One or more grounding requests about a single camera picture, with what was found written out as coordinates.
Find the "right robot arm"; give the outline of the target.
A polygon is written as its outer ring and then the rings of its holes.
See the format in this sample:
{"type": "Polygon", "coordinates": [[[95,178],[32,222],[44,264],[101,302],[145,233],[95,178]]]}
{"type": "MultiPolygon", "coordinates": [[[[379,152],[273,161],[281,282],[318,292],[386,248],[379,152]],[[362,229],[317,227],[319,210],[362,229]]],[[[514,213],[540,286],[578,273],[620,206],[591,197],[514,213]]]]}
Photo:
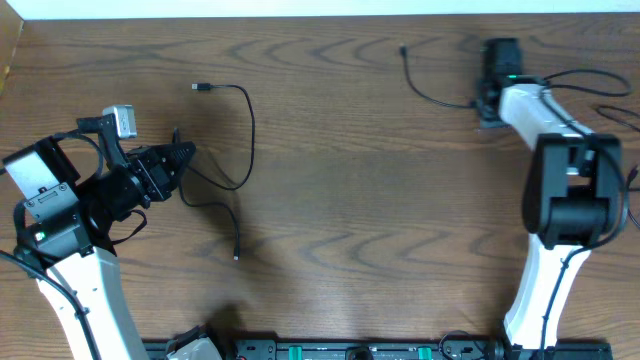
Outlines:
{"type": "Polygon", "coordinates": [[[513,128],[531,149],[521,214],[528,253],[502,334],[487,359],[610,359],[603,340],[557,335],[572,284],[592,251],[624,229],[629,184],[621,143],[577,122],[552,96],[552,77],[528,75],[515,38],[484,44],[477,100],[485,128],[513,128]]]}

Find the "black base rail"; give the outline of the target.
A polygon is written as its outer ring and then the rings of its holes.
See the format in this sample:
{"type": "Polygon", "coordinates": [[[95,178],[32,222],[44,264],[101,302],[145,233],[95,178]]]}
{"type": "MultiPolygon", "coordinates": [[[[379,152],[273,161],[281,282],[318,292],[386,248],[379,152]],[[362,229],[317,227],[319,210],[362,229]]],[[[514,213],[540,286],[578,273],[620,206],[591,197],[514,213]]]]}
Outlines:
{"type": "Polygon", "coordinates": [[[544,352],[527,350],[498,338],[451,331],[437,340],[421,341],[320,341],[279,339],[273,334],[237,333],[226,338],[195,327],[172,339],[145,339],[151,359],[227,360],[426,360],[426,359],[550,359],[612,360],[611,345],[603,340],[560,341],[544,352]]]}

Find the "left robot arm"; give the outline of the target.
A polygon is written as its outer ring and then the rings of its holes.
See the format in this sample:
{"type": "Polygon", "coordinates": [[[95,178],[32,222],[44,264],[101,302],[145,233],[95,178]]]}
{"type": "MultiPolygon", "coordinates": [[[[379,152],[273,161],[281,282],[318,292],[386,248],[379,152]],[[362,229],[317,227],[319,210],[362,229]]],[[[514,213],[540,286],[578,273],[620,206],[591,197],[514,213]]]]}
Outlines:
{"type": "Polygon", "coordinates": [[[37,281],[76,359],[146,359],[129,312],[109,232],[177,188],[192,142],[140,147],[85,182],[59,143],[44,138],[4,159],[24,194],[14,209],[16,246],[7,260],[37,281]]]}

